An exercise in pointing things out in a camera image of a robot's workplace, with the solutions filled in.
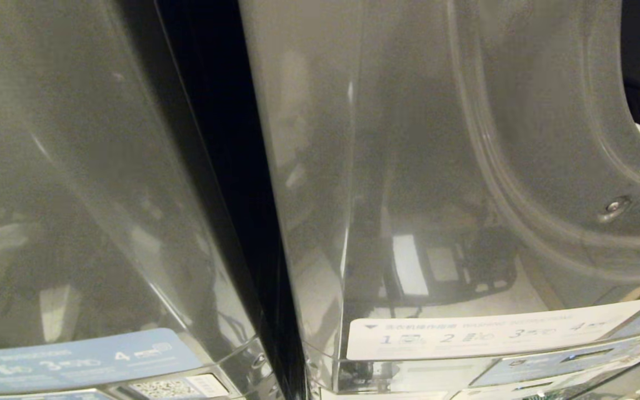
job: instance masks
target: number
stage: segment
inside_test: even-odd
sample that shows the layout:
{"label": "number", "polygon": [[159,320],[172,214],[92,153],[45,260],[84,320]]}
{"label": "number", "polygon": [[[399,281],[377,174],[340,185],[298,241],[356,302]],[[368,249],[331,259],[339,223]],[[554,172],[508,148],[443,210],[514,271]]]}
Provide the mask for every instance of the number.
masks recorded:
{"label": "number", "polygon": [[115,353],[115,359],[123,359],[125,361],[130,361],[130,357],[127,357],[127,355],[125,355],[125,353],[123,352]]}
{"label": "number", "polygon": [[520,337],[525,332],[525,329],[518,329],[515,331],[515,336],[508,336],[510,339],[514,339],[516,337]]}
{"label": "number", "polygon": [[4,375],[11,375],[16,373],[16,371],[8,369],[6,365],[0,365],[0,372],[2,372],[2,374]]}
{"label": "number", "polygon": [[55,362],[50,362],[50,361],[42,361],[38,363],[39,365],[46,365],[46,367],[48,367],[49,371],[57,371],[59,369],[61,369],[60,365],[56,365]]}

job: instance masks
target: washing machine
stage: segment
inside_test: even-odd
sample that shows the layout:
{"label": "washing machine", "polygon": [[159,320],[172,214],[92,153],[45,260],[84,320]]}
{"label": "washing machine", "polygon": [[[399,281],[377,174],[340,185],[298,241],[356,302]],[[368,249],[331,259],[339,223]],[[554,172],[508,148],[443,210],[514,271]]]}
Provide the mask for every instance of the washing machine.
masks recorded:
{"label": "washing machine", "polygon": [[295,397],[161,7],[0,2],[0,398]]}
{"label": "washing machine", "polygon": [[312,398],[544,398],[640,363],[622,2],[241,10]]}

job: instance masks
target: icon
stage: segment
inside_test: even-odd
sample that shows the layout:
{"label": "icon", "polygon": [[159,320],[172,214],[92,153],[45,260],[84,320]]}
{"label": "icon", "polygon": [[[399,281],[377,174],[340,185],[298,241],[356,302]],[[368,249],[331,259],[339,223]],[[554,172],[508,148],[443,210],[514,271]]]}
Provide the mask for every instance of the icon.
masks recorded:
{"label": "icon", "polygon": [[125,361],[130,361],[130,357],[127,354],[123,353],[123,352],[115,353],[115,359],[123,359]]}
{"label": "icon", "polygon": [[420,334],[403,334],[399,339],[399,343],[417,343],[421,341]]}
{"label": "icon", "polygon": [[143,350],[141,352],[134,352],[134,355],[137,358],[156,357],[156,356],[158,356],[160,354],[162,354],[162,352],[160,352],[159,350],[155,350],[155,349]]}
{"label": "icon", "polygon": [[483,333],[483,332],[470,333],[463,338],[463,341],[470,342],[473,340],[490,340],[490,339],[493,339],[493,337],[495,337],[495,335],[492,333]]}
{"label": "icon", "polygon": [[169,343],[155,343],[152,345],[152,348],[157,350],[158,352],[167,352],[172,350],[172,345]]}

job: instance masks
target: glossy silver panel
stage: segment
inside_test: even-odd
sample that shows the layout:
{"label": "glossy silver panel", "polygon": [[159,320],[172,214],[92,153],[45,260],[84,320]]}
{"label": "glossy silver panel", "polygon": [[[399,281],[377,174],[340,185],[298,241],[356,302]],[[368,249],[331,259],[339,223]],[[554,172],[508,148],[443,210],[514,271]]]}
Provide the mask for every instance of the glossy silver panel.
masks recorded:
{"label": "glossy silver panel", "polygon": [[321,385],[343,390],[357,318],[640,298],[619,2],[242,11],[306,352],[334,360]]}
{"label": "glossy silver panel", "polygon": [[0,349],[168,327],[230,397],[271,379],[213,172],[200,147],[189,174],[183,135],[153,2],[0,2]]}

